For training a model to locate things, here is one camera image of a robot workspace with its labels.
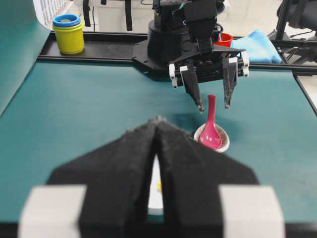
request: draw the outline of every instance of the yellow cup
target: yellow cup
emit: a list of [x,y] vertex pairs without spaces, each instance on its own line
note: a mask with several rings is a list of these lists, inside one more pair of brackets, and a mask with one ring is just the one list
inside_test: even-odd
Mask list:
[[53,25],[55,30],[57,45],[63,54],[73,55],[82,52],[84,49],[84,23],[81,22],[77,26],[57,27]]

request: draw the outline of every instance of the ceramic spoon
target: ceramic spoon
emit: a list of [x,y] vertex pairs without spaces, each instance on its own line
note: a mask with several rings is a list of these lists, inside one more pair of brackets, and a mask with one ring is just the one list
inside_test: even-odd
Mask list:
[[208,118],[206,126],[200,135],[200,142],[211,149],[218,149],[222,145],[221,137],[215,127],[216,96],[208,95]]

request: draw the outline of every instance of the floor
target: floor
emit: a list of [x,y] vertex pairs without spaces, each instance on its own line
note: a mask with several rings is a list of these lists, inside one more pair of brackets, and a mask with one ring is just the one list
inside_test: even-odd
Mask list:
[[[132,15],[137,19],[138,21],[138,32],[140,33],[146,33],[147,31],[147,22],[151,18],[151,15],[144,15],[145,10],[146,11],[152,11],[151,6],[144,6],[140,5],[140,2],[138,0],[132,0],[134,7],[136,10],[132,10]],[[151,3],[151,0],[145,0],[145,3]],[[273,29],[275,29],[277,24],[277,16],[276,11],[278,7],[280,6],[282,0],[266,0],[266,1],[259,1],[259,0],[226,0],[226,9],[225,11],[218,16],[218,22],[224,27],[224,31],[227,33],[230,33],[234,36],[247,36],[255,29],[260,29],[264,33],[269,34],[272,32]],[[121,9],[123,7],[123,3],[118,3],[118,1],[108,1],[109,9],[107,11],[100,11],[107,13],[106,18],[109,18],[109,24],[107,25],[108,29],[115,29],[112,31],[124,31],[125,29],[125,20],[120,18],[119,21],[113,21],[113,13],[117,13],[118,11],[121,12],[124,17],[124,10]],[[69,12],[80,14],[83,20],[82,16],[82,10],[81,7],[77,5],[73,5]],[[90,19],[91,23],[93,23],[92,19],[92,10],[90,11]],[[95,31],[99,31],[100,25],[99,25],[99,16],[98,16],[98,10],[94,10],[94,19],[95,19]],[[93,25],[91,27],[85,27],[85,31],[93,31]],[[286,26],[286,33],[290,35],[307,32],[308,29],[294,29],[292,27]],[[296,38],[309,38],[313,36],[315,32],[301,35],[294,37]],[[317,106],[317,75],[313,77],[300,77],[300,81],[302,82],[303,86],[309,93],[309,96],[311,97],[313,103]]]

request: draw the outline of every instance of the small bowl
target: small bowl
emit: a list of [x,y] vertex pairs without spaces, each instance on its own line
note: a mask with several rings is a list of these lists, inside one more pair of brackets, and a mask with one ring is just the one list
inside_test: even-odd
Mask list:
[[[203,124],[196,130],[196,132],[194,134],[194,140],[196,140],[197,142],[200,142],[199,137],[200,137],[201,133],[203,132],[205,126],[206,126],[206,124]],[[227,132],[225,132],[225,130],[222,129],[221,126],[219,126],[217,124],[215,124],[215,126],[216,126],[216,130],[218,131],[218,134],[221,137],[222,145],[220,148],[215,149],[214,151],[216,151],[218,153],[223,153],[229,148],[230,139],[229,139]]]

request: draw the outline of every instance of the teal table surface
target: teal table surface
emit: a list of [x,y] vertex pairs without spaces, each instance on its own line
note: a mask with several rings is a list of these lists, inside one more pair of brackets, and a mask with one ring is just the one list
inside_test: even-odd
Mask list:
[[33,0],[1,0],[0,116],[32,68],[50,31],[36,17]]
[[[217,96],[226,154],[272,185],[286,222],[317,222],[317,118],[289,71],[239,78],[224,109],[223,82],[200,84]],[[31,187],[52,169],[162,115],[191,134],[207,118],[184,88],[129,65],[36,63],[0,118],[0,222],[18,221]]]

